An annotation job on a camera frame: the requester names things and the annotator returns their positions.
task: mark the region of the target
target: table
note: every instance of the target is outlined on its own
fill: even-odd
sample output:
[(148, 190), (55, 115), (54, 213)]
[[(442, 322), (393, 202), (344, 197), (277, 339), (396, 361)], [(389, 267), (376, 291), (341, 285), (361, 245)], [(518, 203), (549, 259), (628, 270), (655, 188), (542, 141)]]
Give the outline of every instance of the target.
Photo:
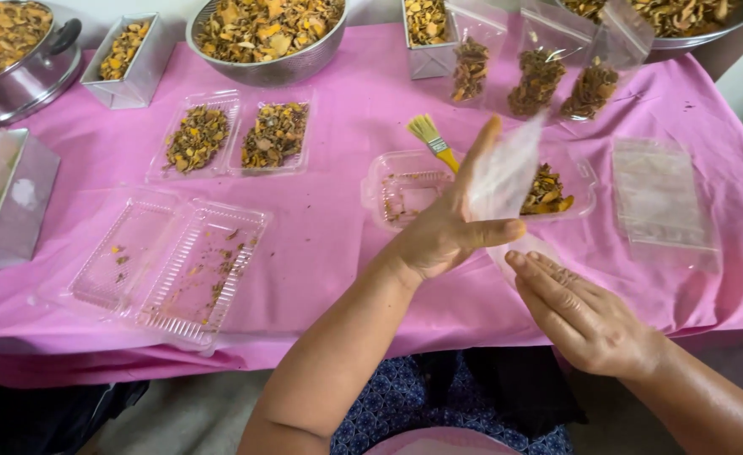
[[(334, 60), (305, 82), (319, 89), (324, 116), (307, 173), (173, 185), (275, 214), (218, 350), (208, 358), (154, 346), (150, 334), (83, 319), (58, 305), (43, 305), (32, 294), (43, 280), (74, 273), (60, 270), (60, 253), (81, 238), (77, 227), (107, 192), (143, 183), (181, 99), (251, 88), (216, 73), (179, 44), (148, 109), (109, 111), (75, 85), (21, 121), (17, 126), (30, 128), (62, 157), (62, 166), (35, 259), (0, 271), (0, 384), (94, 384), (274, 367), (392, 237), (372, 224), (360, 204), (359, 181), (371, 160), (387, 151), (422, 149), (404, 128), (418, 113), (429, 112), (456, 150), (466, 150), (487, 119), (487, 112), (454, 108), (437, 97), (435, 79), (409, 80), (403, 34), (401, 24), (349, 27)], [(493, 98), (498, 108), (507, 81), (493, 73), (489, 83), (498, 93)], [(587, 127), (566, 123), (545, 134), (569, 141), (572, 154), (588, 158), (600, 179), (598, 203), (583, 220), (532, 224), (533, 234), (669, 335), (743, 329), (743, 126), (691, 56), (642, 69)], [(675, 139), (688, 147), (722, 244), (722, 273), (631, 260), (612, 205), (609, 150), (616, 135)], [(479, 252), (422, 286), (388, 355), (547, 343), (518, 296)]]

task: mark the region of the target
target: paintbrush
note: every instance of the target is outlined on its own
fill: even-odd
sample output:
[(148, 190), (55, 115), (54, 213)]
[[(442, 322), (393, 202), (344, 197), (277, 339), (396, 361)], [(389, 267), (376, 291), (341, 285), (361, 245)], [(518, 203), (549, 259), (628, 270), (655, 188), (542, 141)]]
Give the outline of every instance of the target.
[(428, 114), (417, 115), (408, 122), (406, 128), (420, 141), (424, 142), (436, 158), (444, 161), (454, 174), (459, 171), (459, 162), (453, 156), (453, 150), (450, 150), (447, 142), (438, 135), (436, 125), (433, 124)]

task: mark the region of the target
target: blue patterned clothing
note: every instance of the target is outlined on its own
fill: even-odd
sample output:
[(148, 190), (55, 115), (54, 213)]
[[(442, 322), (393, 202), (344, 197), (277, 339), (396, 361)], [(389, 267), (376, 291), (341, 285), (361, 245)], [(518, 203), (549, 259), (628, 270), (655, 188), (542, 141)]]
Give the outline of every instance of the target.
[(433, 427), (479, 431), (524, 455), (574, 453), (564, 425), (531, 440), (515, 430), (498, 415), (492, 399), (483, 394), (460, 354), (447, 406), (428, 408), (425, 391), (425, 380), (411, 356), (381, 362), (335, 431), (330, 455), (361, 455), (392, 436)]

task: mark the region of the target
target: hand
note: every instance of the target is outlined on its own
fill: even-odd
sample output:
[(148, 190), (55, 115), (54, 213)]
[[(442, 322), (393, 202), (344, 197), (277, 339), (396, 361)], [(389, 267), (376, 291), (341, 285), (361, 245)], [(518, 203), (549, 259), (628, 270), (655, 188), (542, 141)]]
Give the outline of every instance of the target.
[(506, 255), (531, 316), (574, 366), (624, 380), (649, 377), (667, 346), (612, 292), (535, 252)]
[(386, 246), (384, 253), (400, 259), (419, 280), (456, 267), (478, 248), (506, 244), (526, 233), (518, 219), (469, 221), (467, 187), (473, 164), (492, 150), (500, 132), (501, 119), (492, 116), (478, 133), (453, 184)]

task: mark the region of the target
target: yellow brush handle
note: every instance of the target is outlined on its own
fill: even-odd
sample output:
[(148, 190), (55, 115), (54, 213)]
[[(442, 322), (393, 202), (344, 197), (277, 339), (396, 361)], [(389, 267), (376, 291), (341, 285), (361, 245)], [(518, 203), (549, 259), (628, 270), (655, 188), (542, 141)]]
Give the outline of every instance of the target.
[(453, 156), (453, 150), (446, 148), (438, 152), (436, 154), (436, 158), (444, 161), (444, 163), (447, 164), (448, 167), (450, 167), (450, 170), (452, 170), (454, 174), (457, 174), (459, 172), (459, 162), (456, 161), (455, 156)]

